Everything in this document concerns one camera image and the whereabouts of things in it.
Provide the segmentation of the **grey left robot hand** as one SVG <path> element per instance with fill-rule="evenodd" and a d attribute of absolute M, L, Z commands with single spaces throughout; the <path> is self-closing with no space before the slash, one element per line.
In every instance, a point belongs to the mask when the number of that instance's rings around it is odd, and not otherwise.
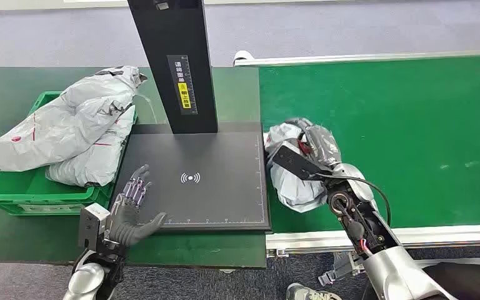
<path fill-rule="evenodd" d="M 116 196 L 111 208 L 108 239 L 122 246 L 129 247 L 154 234 L 164 224 L 167 214 L 158 213 L 146 224 L 139 224 L 138 217 L 142 202 L 151 185 L 149 165 L 145 164 L 135 170 Z"/>

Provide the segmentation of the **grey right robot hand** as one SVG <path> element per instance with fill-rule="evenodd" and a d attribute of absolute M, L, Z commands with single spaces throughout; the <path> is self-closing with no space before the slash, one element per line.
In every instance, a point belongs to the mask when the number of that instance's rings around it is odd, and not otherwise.
<path fill-rule="evenodd" d="M 304 117 L 290 118 L 285 123 L 301 130 L 297 143 L 307 158 L 330 168 L 341 163 L 341 152 L 330 130 Z"/>

